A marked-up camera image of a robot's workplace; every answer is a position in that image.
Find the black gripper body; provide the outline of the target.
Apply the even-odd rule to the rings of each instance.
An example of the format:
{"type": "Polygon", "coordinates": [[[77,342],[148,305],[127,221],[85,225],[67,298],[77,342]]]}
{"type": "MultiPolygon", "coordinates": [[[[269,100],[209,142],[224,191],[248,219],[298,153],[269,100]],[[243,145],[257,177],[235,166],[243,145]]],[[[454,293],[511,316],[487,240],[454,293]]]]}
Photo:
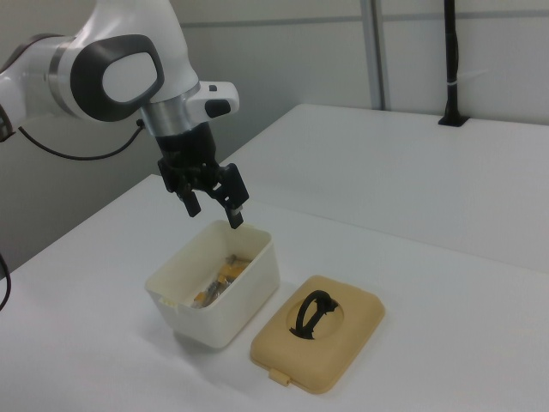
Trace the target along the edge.
{"type": "Polygon", "coordinates": [[[218,163],[215,143],[208,123],[173,136],[157,136],[162,158],[158,161],[160,174],[168,191],[210,191],[217,184],[218,163]]]}

